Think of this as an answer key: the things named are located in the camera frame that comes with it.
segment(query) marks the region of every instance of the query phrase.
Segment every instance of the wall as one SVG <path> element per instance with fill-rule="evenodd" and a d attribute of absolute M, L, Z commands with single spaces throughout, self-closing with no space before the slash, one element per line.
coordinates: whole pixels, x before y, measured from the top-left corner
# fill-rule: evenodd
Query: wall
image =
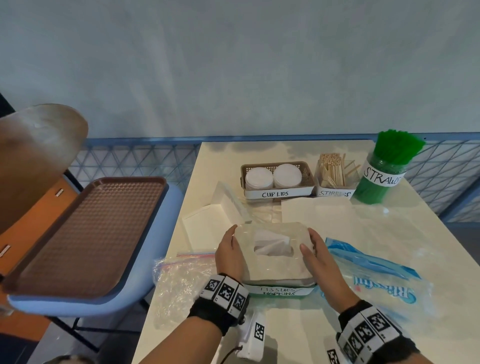
<path fill-rule="evenodd" d="M 89 137 L 476 132 L 478 0 L 5 0 L 0 92 Z"/>

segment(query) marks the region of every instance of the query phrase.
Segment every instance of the chair leg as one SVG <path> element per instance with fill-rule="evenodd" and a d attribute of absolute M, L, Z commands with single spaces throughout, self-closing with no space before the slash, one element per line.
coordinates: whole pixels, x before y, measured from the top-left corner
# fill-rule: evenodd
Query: chair leg
<path fill-rule="evenodd" d="M 62 320 L 60 320 L 58 317 L 54 316 L 47 316 L 47 318 L 53 322 L 55 325 L 60 327 L 63 331 L 67 332 L 68 334 L 72 335 L 75 339 L 80 341 L 83 345 L 88 347 L 89 349 L 93 350 L 94 352 L 99 352 L 100 349 L 89 342 L 87 339 L 85 339 L 82 335 L 80 335 L 78 332 L 76 332 L 74 329 L 72 329 L 70 326 L 68 326 L 66 323 L 64 323 Z"/>
<path fill-rule="evenodd" d="M 142 298 L 139 302 L 140 306 L 143 307 L 145 312 L 148 312 L 148 309 L 150 308 L 150 305 L 148 304 L 147 301 L 145 301 L 145 298 Z"/>

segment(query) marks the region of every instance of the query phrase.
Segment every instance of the plastic bag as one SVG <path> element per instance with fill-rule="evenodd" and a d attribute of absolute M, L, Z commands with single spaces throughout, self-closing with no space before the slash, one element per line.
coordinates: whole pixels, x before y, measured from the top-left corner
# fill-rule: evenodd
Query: plastic bag
<path fill-rule="evenodd" d="M 216 274 L 215 253 L 179 253 L 175 259 L 155 262 L 156 284 L 152 306 L 156 329 L 175 328 L 190 312 L 208 278 Z"/>
<path fill-rule="evenodd" d="M 414 269 L 366 255 L 352 245 L 327 238 L 325 244 L 352 290 L 399 322 L 426 324 L 436 316 L 433 284 Z"/>

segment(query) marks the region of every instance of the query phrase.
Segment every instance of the white table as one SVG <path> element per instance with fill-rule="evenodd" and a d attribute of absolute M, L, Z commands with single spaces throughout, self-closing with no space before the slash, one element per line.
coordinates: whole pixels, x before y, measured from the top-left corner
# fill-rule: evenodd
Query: white table
<path fill-rule="evenodd" d="M 321 153 L 346 153 L 347 159 L 363 163 L 372 147 L 372 141 L 364 140 L 203 143 L 180 217 L 208 205 L 218 181 L 227 182 L 241 196 L 242 164 L 303 160 L 313 172 Z M 415 222 L 448 260 L 445 270 L 434 274 L 424 272 L 422 268 L 425 267 L 414 267 L 436 285 L 442 296 L 443 307 L 446 307 L 446 318 L 437 323 L 438 330 L 414 337 L 418 347 L 435 364 L 477 362 L 480 357 L 480 267 L 405 180 L 387 197 L 385 205 L 397 216 Z M 357 204 L 355 208 L 367 213 L 371 206 Z M 188 240 L 178 220 L 168 256 L 188 249 Z M 154 311 L 151 309 L 148 312 L 133 358 L 134 364 L 169 334 L 169 331 L 155 329 Z M 263 362 L 327 363 L 323 338 L 334 333 L 323 310 L 301 307 L 299 300 L 282 300 L 282 308 L 267 311 Z M 225 342 L 213 363 L 218 363 L 233 345 L 232 342 Z M 235 363 L 236 358 L 230 358 L 228 362 Z"/>

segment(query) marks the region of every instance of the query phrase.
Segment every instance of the brown tray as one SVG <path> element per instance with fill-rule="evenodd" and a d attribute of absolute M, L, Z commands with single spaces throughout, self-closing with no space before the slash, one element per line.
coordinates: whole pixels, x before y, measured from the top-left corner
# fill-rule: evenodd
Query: brown tray
<path fill-rule="evenodd" d="M 163 177 L 93 181 L 2 282 L 9 294 L 92 299 L 122 278 L 161 204 Z"/>

